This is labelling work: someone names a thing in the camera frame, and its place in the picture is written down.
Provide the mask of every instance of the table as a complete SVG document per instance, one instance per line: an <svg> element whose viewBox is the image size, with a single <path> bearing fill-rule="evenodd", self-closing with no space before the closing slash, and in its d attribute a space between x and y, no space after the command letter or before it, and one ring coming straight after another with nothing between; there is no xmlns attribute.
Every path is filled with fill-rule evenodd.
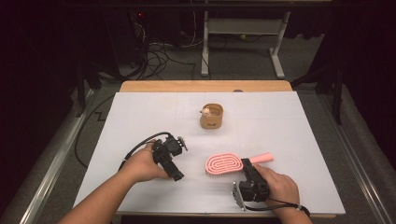
<svg viewBox="0 0 396 224"><path fill-rule="evenodd" d="M217 130L199 126L200 106L209 102L224 107L223 124ZM258 113L247 113L252 110ZM118 214L272 216L271 212L243 212L233 201L233 182L245 180L243 174L219 178L205 175L205 159L227 151L243 158L271 151L275 160L265 165L297 182L301 204L313 217L345 213L298 96L282 80L124 82L75 204L114 175L132 147L159 132L185 137L189 151L174 157L185 176L177 182L156 179L136 184Z"/></svg>
<svg viewBox="0 0 396 224"><path fill-rule="evenodd" d="M233 0L222 0L220 2L232 2ZM331 2L332 0L279 0L278 2ZM269 2L266 0L255 0L254 2ZM282 65L277 56L280 45L282 43L283 35L289 22L290 11L285 11L283 18L277 20L264 19L216 19L209 18L209 12L206 11L204 15L204 44L202 50L201 75L206 77L209 75L209 48L207 41L209 34L234 34L234 35L276 35L277 39L273 48L269 48L269 54L276 72L276 77L284 79Z"/></svg>

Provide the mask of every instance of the hair brush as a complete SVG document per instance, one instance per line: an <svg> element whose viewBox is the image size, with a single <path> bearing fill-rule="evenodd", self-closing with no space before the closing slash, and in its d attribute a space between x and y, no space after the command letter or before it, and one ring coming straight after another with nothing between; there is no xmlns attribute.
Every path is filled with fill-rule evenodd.
<svg viewBox="0 0 396 224"><path fill-rule="evenodd" d="M249 158L251 163L273 161L270 152ZM205 164L206 173L209 175L223 175L231 172L241 171L244 165L241 159L231 152L220 153L209 157Z"/></svg>

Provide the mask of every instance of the wrist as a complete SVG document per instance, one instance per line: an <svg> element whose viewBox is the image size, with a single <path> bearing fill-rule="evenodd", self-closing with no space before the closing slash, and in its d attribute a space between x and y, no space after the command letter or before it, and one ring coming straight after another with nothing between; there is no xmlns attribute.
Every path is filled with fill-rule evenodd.
<svg viewBox="0 0 396 224"><path fill-rule="evenodd" d="M279 217L282 223L289 223L288 221L296 221L302 219L309 219L309 216L301 210L293 207L283 207L273 210L274 214Z"/></svg>
<svg viewBox="0 0 396 224"><path fill-rule="evenodd" d="M116 173L116 176L122 181L122 183L129 186L129 188L131 188L134 184L139 182L137 175L131 174L122 169Z"/></svg>

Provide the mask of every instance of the white table surface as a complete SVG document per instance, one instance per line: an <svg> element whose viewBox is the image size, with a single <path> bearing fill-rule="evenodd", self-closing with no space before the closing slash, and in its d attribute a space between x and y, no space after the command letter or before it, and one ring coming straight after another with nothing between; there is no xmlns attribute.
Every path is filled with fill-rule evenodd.
<svg viewBox="0 0 396 224"><path fill-rule="evenodd" d="M209 103L224 109L222 126L205 130L200 110ZM206 159L233 152L247 158L271 152L263 163L298 184L301 204L313 215L345 213L304 110L294 91L281 92L118 92L75 204L114 175L125 155L147 137L169 132L182 136L189 151L174 157L181 180L138 183L120 205L119 214L255 216L271 212L241 211L231 194L242 172L205 173ZM165 140L165 135L157 137ZM264 207L264 203L249 203Z"/></svg>

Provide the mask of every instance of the wooden table edge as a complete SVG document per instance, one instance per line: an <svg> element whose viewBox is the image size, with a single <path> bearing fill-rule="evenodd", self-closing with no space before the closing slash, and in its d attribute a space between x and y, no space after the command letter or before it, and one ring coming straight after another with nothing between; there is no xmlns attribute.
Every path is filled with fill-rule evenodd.
<svg viewBox="0 0 396 224"><path fill-rule="evenodd" d="M285 80L138 80L125 81L120 92L292 91Z"/></svg>
<svg viewBox="0 0 396 224"><path fill-rule="evenodd" d="M150 213L150 212L119 212L121 216L153 216L153 217L276 217L274 214L267 213L246 213L230 214L230 213ZM335 218L336 214L311 214L313 218Z"/></svg>

